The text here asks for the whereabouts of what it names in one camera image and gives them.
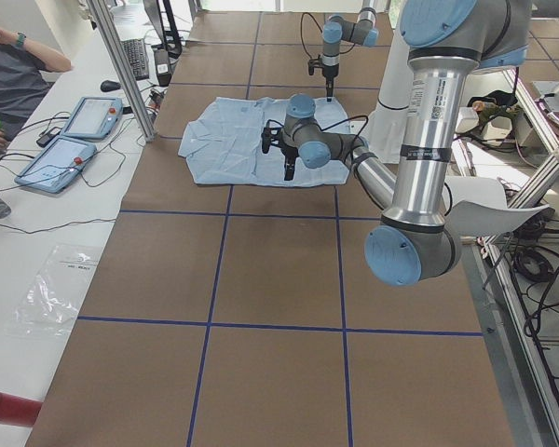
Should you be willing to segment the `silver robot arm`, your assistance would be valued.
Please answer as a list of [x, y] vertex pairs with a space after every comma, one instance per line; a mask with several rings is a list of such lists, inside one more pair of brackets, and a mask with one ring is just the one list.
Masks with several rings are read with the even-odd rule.
[[322, 53], [320, 68], [325, 79], [326, 99], [334, 97], [334, 80], [339, 74], [341, 43], [348, 42], [357, 46], [373, 47], [379, 36], [375, 26], [377, 1], [363, 1], [356, 21], [332, 15], [322, 28]]
[[281, 129], [264, 129], [263, 149], [281, 150], [287, 179], [297, 162], [318, 169], [337, 160], [381, 206], [380, 225], [366, 238], [364, 254], [383, 282], [407, 286], [445, 274], [459, 259], [460, 239], [479, 234], [477, 225], [460, 220], [474, 203], [442, 198], [462, 91], [473, 71], [524, 61], [531, 8], [528, 1], [409, 1], [403, 6], [400, 30], [409, 47], [412, 85], [396, 172], [363, 137], [322, 130], [305, 94], [290, 98]]

